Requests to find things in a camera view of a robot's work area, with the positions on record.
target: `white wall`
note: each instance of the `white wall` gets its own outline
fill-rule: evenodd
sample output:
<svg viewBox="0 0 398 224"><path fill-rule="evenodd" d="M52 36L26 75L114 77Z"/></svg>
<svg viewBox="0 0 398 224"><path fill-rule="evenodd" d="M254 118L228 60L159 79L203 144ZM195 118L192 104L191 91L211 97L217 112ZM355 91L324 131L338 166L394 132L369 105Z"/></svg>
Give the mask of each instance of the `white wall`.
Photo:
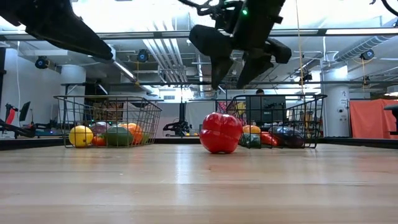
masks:
<svg viewBox="0 0 398 224"><path fill-rule="evenodd" d="M5 70L7 74L4 76L2 86L0 118L4 120L6 117L6 103L18 107L17 58L21 90L20 107L30 101L34 122L47 124L50 122L52 105L56 105L54 109L58 109L58 101L53 96L60 93L60 74L53 70L36 68L33 62L17 57L15 49L6 50ZM26 121L21 124L28 124L30 117L29 111ZM14 119L13 125L19 125L17 118Z"/></svg>

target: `computer monitor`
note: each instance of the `computer monitor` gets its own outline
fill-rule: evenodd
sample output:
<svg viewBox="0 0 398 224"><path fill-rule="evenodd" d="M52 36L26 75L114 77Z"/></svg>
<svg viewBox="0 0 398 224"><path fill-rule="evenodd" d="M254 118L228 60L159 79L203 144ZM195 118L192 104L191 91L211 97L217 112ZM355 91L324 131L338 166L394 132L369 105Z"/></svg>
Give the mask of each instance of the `computer monitor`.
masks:
<svg viewBox="0 0 398 224"><path fill-rule="evenodd" d="M286 120L285 96L247 96L246 119L248 124L255 121L264 123L279 123Z"/></svg>

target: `ceiling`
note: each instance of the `ceiling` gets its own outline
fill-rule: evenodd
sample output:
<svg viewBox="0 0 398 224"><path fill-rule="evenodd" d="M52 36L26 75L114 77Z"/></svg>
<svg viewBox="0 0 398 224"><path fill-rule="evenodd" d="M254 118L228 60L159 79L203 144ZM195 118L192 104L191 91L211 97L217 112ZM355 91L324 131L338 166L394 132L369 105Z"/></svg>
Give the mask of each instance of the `ceiling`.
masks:
<svg viewBox="0 0 398 224"><path fill-rule="evenodd" d="M397 5L397 1L391 2L393 6ZM213 21L208 17L198 17L186 6L181 5L174 0L134 0L115 2L113 0L80 0L73 4L75 13L82 16L83 20L96 32L138 32L138 31L163 31L163 30L188 30L195 24L212 25ZM286 4L282 10L284 21L280 25L276 25L274 29L297 29L297 13L294 0L286 0ZM146 18L136 22L137 18ZM319 29L319 28L363 28L363 27L383 27L396 18L387 12L380 1L370 6L367 1L363 0L298 0L298 18L301 29ZM15 27L0 21L0 29L10 31L16 30ZM275 65L273 69L260 75L256 81L266 82L272 81L289 81L297 80L295 71L300 67L300 55L298 51L304 53L303 64L313 60L314 57L323 61L323 52L332 52L327 56L331 57L333 52L340 52L352 47L353 44L369 37L277 37L276 39L289 46L293 53L292 60L286 65ZM16 47L16 42L8 42L12 47ZM164 40L139 40L139 39L118 39L106 40L106 43L116 50L116 57L122 61L125 66L138 76L141 82L159 82L158 74L159 64L172 76L187 80L199 81L199 73L202 72L206 78L210 74L211 67L206 63L209 58L201 55L201 71L198 66L192 64L198 62L199 54L195 47L187 39L164 39ZM373 48L376 58L364 65L360 59L355 58L347 61L350 80L361 80L365 75L369 75L371 80L394 80L395 70L398 65L398 53L395 50L398 44L398 38L394 37L387 42ZM36 56L47 54L48 58L59 64L75 64L84 66L87 69L87 77L90 79L101 78L106 82L120 82L120 70L114 65L108 65L95 62L87 55L75 52L67 52L63 55L54 54L58 48L43 41L26 41L21 42L21 53L25 58L35 61ZM137 63L137 53L140 49L149 51L149 61L146 63ZM178 55L185 68L189 72L179 73ZM227 79L239 75L241 52L234 52L233 57L236 59L235 66L231 69ZM312 71L316 73L321 70L320 66L312 67ZM250 88L297 88L297 85L250 85ZM352 85L353 91L383 91L386 85L371 85L371 90L364 90L361 85Z"/></svg>

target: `orange ball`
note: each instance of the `orange ball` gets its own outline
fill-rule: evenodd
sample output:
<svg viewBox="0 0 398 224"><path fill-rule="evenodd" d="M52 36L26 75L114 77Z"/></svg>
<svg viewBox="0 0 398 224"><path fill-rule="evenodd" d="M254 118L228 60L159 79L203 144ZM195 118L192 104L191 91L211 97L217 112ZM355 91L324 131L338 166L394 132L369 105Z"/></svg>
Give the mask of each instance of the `orange ball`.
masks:
<svg viewBox="0 0 398 224"><path fill-rule="evenodd" d="M134 139L132 140L133 144L139 144L142 141L142 129L136 123L129 124L120 124L120 127L124 127L130 131Z"/></svg>
<svg viewBox="0 0 398 224"><path fill-rule="evenodd" d="M243 133L260 134L261 129L255 125L246 125L243 127Z"/></svg>

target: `wooden table surface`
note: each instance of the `wooden table surface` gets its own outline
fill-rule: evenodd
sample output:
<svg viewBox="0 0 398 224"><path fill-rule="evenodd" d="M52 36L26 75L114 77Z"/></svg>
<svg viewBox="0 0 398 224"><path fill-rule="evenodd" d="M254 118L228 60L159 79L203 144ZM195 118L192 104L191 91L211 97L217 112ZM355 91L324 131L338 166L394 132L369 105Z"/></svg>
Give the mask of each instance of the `wooden table surface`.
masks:
<svg viewBox="0 0 398 224"><path fill-rule="evenodd" d="M0 223L398 223L398 151L201 145L0 152Z"/></svg>

